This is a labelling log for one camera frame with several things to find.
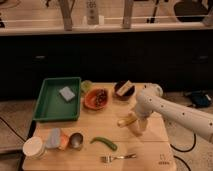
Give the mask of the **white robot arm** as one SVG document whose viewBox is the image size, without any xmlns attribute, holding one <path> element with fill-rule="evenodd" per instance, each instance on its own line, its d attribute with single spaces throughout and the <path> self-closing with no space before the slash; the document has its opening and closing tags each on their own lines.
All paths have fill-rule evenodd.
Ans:
<svg viewBox="0 0 213 171">
<path fill-rule="evenodd" d="M 213 144 L 213 114 L 165 100 L 162 96 L 163 89 L 158 84 L 145 84 L 136 93 L 135 114 L 145 119 L 157 112 Z"/>
</svg>

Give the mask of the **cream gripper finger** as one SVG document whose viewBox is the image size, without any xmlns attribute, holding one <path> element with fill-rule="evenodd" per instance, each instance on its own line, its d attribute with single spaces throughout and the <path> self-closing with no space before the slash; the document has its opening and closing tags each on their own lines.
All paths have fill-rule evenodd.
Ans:
<svg viewBox="0 0 213 171">
<path fill-rule="evenodd" d="M 148 119 L 147 118 L 142 118 L 139 120 L 139 126 L 140 126 L 140 130 L 142 132 L 144 132 L 147 128 L 148 125 Z"/>
<path fill-rule="evenodd" d="M 138 121 L 134 121 L 133 123 L 131 123 L 128 128 L 130 129 L 130 131 L 135 134 L 135 135 L 139 135 L 140 134 L 140 126 Z"/>
</svg>

